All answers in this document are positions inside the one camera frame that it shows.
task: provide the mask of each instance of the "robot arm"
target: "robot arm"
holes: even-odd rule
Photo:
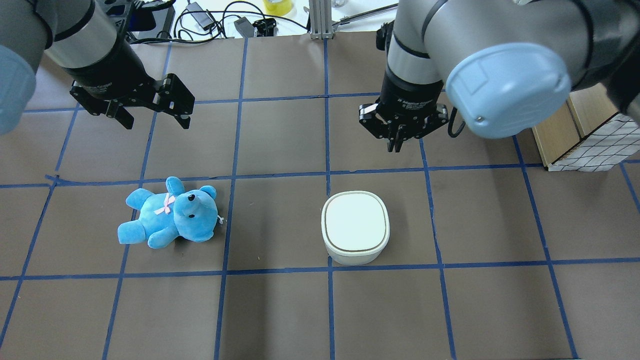
[[[134,119],[125,106],[144,106],[189,127],[191,92],[175,74],[160,81],[150,77],[125,41],[126,26],[116,27],[102,3],[0,1],[0,135],[17,125],[33,95],[43,52],[72,76],[71,96],[92,115],[106,114],[131,129]],[[126,9],[133,3],[110,2]]]
[[[360,123],[397,152],[449,120],[436,103],[446,86],[475,134],[502,138],[599,82],[622,113],[640,119],[640,1],[516,3],[400,0],[393,32],[383,34],[380,98],[360,107]]]

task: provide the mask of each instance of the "white container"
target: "white container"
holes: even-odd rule
[[[364,265],[389,241],[389,215],[373,193],[337,193],[322,209],[322,235],[329,255],[342,265]]]

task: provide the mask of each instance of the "pink ribbon bow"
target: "pink ribbon bow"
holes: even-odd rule
[[[160,215],[161,213],[165,213],[165,214],[169,214],[171,212],[171,209],[169,208],[169,204],[173,204],[175,202],[175,196],[169,196],[169,193],[166,194],[166,196],[164,197],[164,206],[162,208],[159,208],[158,210],[155,210],[154,213],[156,213],[156,215]]]

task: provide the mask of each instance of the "blue teddy bear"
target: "blue teddy bear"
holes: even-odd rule
[[[147,240],[152,249],[169,245],[178,236],[197,243],[213,236],[218,223],[216,189],[205,185],[186,192],[182,181],[175,176],[166,180],[168,193],[154,194],[146,189],[133,191],[127,205],[140,211],[137,220],[118,227],[121,244],[135,244]]]

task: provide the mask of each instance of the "black cable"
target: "black cable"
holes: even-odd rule
[[[167,30],[158,31],[158,33],[156,34],[156,37],[159,38],[162,35],[162,33],[166,33],[166,36],[171,37],[171,33]]]
[[[262,9],[260,9],[260,8],[259,8],[258,6],[256,6],[255,4],[252,4],[252,3],[248,2],[248,1],[245,1],[245,0],[236,0],[236,1],[232,1],[232,2],[230,2],[230,3],[225,7],[225,9],[222,11],[222,17],[225,17],[225,15],[227,14],[227,10],[229,10],[229,8],[231,7],[231,5],[233,5],[233,4],[247,4],[247,5],[251,5],[251,6],[253,6],[254,8],[258,9],[258,11],[259,11],[259,12],[260,12],[260,14],[262,15],[262,18],[263,18],[263,19],[266,19],[266,18],[267,18],[266,16],[264,16],[264,13],[262,12]]]
[[[180,29],[180,30],[178,30],[178,38],[179,38],[179,39],[182,39],[182,36],[180,36],[180,32],[181,32],[181,31],[184,31],[185,33],[187,33],[187,35],[189,35],[189,39],[190,39],[191,41],[193,41],[193,37],[191,36],[191,34],[189,34],[189,30],[186,30],[186,29]]]
[[[148,7],[148,8],[146,8],[146,9],[147,9],[147,10],[150,10],[150,11],[152,11],[152,12],[156,12],[156,11],[159,11],[159,10],[168,9],[168,8],[172,7],[172,6],[173,6],[173,4],[175,4],[175,1],[176,1],[176,0],[169,0],[169,1],[165,1],[165,2],[163,2],[163,3],[162,3],[162,4],[160,4],[160,5],[149,6],[149,7]],[[143,6],[144,6],[144,5],[146,5],[146,4],[152,4],[152,3],[158,3],[158,2],[159,2],[158,0],[156,0],[156,1],[150,1],[150,2],[148,2],[148,3],[143,3]]]
[[[216,21],[215,18],[213,18],[213,13],[233,13],[233,14],[229,14],[229,15],[224,15],[221,21]],[[182,17],[187,15],[187,14],[192,14],[192,13],[208,13],[213,21],[214,21],[214,26],[211,28],[211,30],[208,33],[198,33],[197,31],[193,31],[190,29],[186,29],[183,25],[182,25]],[[247,11],[210,11],[210,10],[199,10],[199,11],[187,11],[184,10],[176,19],[175,19],[175,23],[173,25],[173,38],[142,38],[142,39],[136,39],[135,41],[131,42],[130,44],[158,44],[158,43],[163,43],[163,42],[178,42],[181,44],[204,44],[207,42],[210,42],[220,36],[227,38],[227,35],[225,33],[225,26],[224,26],[224,20],[228,17],[237,17],[238,19],[241,19],[241,17],[239,15],[236,15],[237,13],[248,13],[248,14],[252,14],[252,15],[260,15],[260,16],[265,16],[264,13],[260,12],[247,12]],[[276,15],[270,15],[271,17],[277,18],[277,19],[282,19],[282,20],[286,20],[289,22],[294,23],[295,25],[298,25],[299,27],[303,28],[305,31],[308,31],[307,27],[300,24],[299,22],[296,22],[295,20],[292,19],[288,19],[286,17],[281,17],[281,16],[276,16]],[[179,34],[180,31],[178,31],[177,26],[180,24],[181,31],[184,30],[185,33],[189,34],[189,37],[191,39],[193,39],[193,37],[191,36],[191,34],[196,34],[196,35],[200,35],[200,36],[206,36],[206,35],[210,35],[210,38],[206,38],[203,40],[184,40],[182,39]],[[217,29],[218,33],[213,35],[213,30]]]
[[[453,132],[453,122],[456,120],[456,115],[457,114],[458,114],[458,108],[453,108],[453,110],[451,110],[451,116],[449,117],[449,126],[447,127],[447,133],[452,138],[457,138],[458,135],[460,135],[462,130],[465,128],[465,125],[467,124],[463,120],[463,122],[462,122],[462,124],[460,124],[460,127],[458,128],[458,130],[454,133]]]
[[[215,40],[216,37],[211,37],[211,38],[207,38],[204,40],[182,40],[179,38],[141,38],[139,40],[136,40],[134,42],[131,42],[131,45],[134,44],[158,44],[161,42],[179,42],[181,44],[204,44],[206,42],[210,42],[212,40]]]
[[[200,10],[199,10],[199,11],[195,11],[195,12],[186,12],[184,15],[187,15],[187,14],[190,14],[190,13],[206,13],[206,12],[209,12],[209,13],[222,13],[222,12],[219,12],[219,11],[210,11],[210,10],[202,10],[202,11],[200,11]],[[261,13],[257,13],[257,12],[247,12],[247,11],[233,11],[233,12],[228,12],[228,13],[249,13],[249,14],[253,14],[253,15],[260,15],[260,16],[262,16],[262,15],[263,15],[263,14],[261,14]],[[295,25],[298,25],[299,27],[303,28],[305,31],[308,31],[306,26],[304,26],[303,24],[300,24],[299,22],[297,22],[297,21],[295,21],[295,20],[289,19],[289,18],[287,18],[287,17],[276,16],[276,15],[269,15],[269,16],[270,16],[270,17],[277,18],[277,19],[282,19],[282,20],[286,20],[286,21],[292,22],[292,23],[294,23]]]

